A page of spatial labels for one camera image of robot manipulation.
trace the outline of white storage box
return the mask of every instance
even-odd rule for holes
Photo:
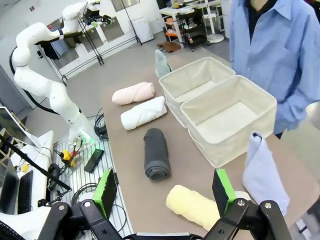
[[[248,149],[250,134],[274,131],[277,100],[243,76],[235,76],[181,105],[189,134],[220,168]]]
[[[168,108],[186,128],[186,120],[180,110],[181,104],[235,75],[231,68],[212,57],[205,57],[163,76],[159,83]]]

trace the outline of pink towel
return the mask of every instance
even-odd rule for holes
[[[116,91],[112,96],[112,102],[125,105],[150,99],[154,95],[154,84],[152,82],[141,82]]]

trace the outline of slotted aluminum plate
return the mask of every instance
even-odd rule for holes
[[[69,152],[72,152],[73,147],[69,146],[68,137],[66,137],[56,142],[53,146],[53,149],[57,150],[58,152],[62,152],[65,149],[68,150]],[[97,165],[93,173],[85,172],[84,168],[88,163],[90,157],[94,153],[95,149],[101,149],[104,151],[102,159],[100,160],[99,164]],[[63,162],[61,161],[60,157],[57,154],[54,154],[52,162],[58,164],[60,167],[64,166]],[[116,172],[114,162],[112,159],[109,141],[100,140],[99,142],[96,142],[93,145],[84,147],[79,152],[79,155],[76,157],[76,166],[73,168],[68,168],[65,171],[65,173],[60,177],[60,179],[64,183],[68,184],[72,188],[72,191],[67,193],[65,196],[63,196],[61,201],[66,202],[70,205],[71,199],[74,193],[79,188],[81,188],[83,185],[88,183],[98,183],[98,180],[99,178],[102,177],[104,171],[109,168],[113,168],[113,171]],[[118,189],[116,193],[116,198],[113,204],[119,205],[124,209],[126,209],[121,188],[119,185],[117,186],[117,188]],[[55,198],[56,198],[56,191],[53,191],[51,192],[51,199],[55,199]],[[116,230],[120,230],[122,226],[125,224],[123,229],[119,232],[122,237],[128,236],[133,233],[133,229],[132,229],[130,220],[128,218],[128,215],[127,215],[127,221],[126,221],[126,215],[120,207],[113,206],[109,221],[112,223],[112,225]],[[92,240],[96,238],[91,233],[91,231],[87,231],[85,235],[80,236],[78,239]]]

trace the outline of keyboard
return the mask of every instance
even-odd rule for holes
[[[34,171],[31,170],[20,179],[18,192],[18,214],[25,214],[31,211],[32,178]]]

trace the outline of shirt pocket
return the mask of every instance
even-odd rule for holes
[[[298,53],[292,52],[274,42],[270,51],[271,57],[271,79],[268,92],[278,101],[286,99],[289,89],[294,81],[298,67]]]

